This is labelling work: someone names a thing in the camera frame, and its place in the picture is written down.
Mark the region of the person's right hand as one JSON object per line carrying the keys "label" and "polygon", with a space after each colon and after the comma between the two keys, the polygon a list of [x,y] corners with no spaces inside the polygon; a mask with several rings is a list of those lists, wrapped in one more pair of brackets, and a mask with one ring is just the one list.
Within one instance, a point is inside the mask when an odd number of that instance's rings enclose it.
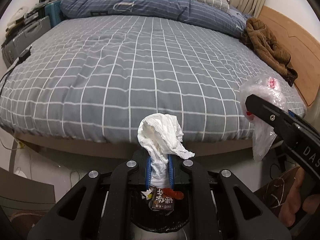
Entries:
{"label": "person's right hand", "polygon": [[308,214],[313,215],[319,206],[319,194],[308,196],[304,202],[301,200],[300,190],[305,178],[305,171],[300,167],[295,175],[295,181],[291,186],[285,203],[281,206],[279,220],[288,228],[291,227],[296,219],[296,213],[302,209]]}

